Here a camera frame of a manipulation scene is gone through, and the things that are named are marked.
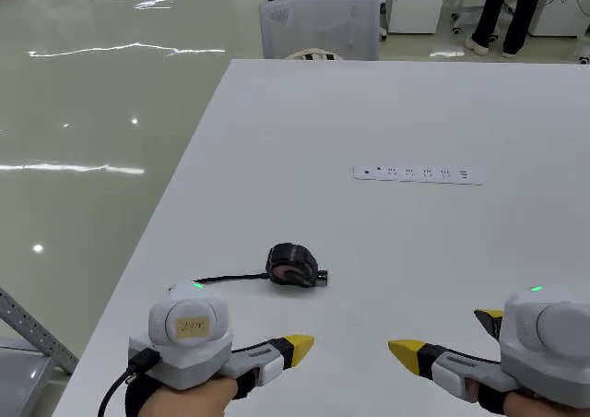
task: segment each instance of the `shiny floor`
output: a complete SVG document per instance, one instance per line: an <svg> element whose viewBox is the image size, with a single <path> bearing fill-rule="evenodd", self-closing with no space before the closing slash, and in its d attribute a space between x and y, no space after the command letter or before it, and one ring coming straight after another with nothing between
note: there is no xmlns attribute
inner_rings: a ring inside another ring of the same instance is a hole
<svg viewBox="0 0 590 417"><path fill-rule="evenodd" d="M0 0L0 283L77 355L230 59L260 57L262 1ZM381 58L502 60L450 28L445 8L437 35L391 35ZM572 62L578 43L513 61Z"/></svg>

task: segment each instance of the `chair back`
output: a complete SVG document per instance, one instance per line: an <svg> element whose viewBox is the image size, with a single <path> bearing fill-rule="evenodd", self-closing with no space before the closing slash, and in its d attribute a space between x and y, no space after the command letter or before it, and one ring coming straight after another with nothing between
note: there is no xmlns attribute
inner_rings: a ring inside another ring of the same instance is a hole
<svg viewBox="0 0 590 417"><path fill-rule="evenodd" d="M274 0L260 5L265 59L320 48L346 60L378 60L379 0Z"/></svg>

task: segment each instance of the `power strip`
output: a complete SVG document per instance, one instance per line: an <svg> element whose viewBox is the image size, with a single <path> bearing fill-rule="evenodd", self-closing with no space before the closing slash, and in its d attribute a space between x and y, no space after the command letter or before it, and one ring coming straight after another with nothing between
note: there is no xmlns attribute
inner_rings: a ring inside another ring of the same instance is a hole
<svg viewBox="0 0 590 417"><path fill-rule="evenodd" d="M466 167L355 165L352 175L359 180L483 185L480 174Z"/></svg>

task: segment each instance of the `black pants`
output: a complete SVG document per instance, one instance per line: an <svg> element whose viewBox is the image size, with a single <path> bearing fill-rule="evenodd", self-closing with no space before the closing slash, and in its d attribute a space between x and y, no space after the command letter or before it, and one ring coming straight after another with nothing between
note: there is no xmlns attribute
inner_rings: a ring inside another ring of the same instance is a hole
<svg viewBox="0 0 590 417"><path fill-rule="evenodd" d="M531 24L538 0L518 0L514 10L513 21L504 39L504 52L516 54L525 44L528 27ZM478 28L473 33L473 41L481 46L488 46L490 36L496 27L504 0L486 0Z"/></svg>

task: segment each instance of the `hand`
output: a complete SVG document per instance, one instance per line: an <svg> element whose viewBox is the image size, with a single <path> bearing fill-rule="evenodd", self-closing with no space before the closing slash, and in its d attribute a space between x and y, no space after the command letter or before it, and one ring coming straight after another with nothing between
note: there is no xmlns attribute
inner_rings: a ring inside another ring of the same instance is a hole
<svg viewBox="0 0 590 417"><path fill-rule="evenodd" d="M211 380L186 391L161 387L138 417L221 417L237 392L238 384L231 378Z"/></svg>
<svg viewBox="0 0 590 417"><path fill-rule="evenodd" d="M515 393L506 397L504 413L508 417L590 417L590 410L552 407L541 400L529 399Z"/></svg>

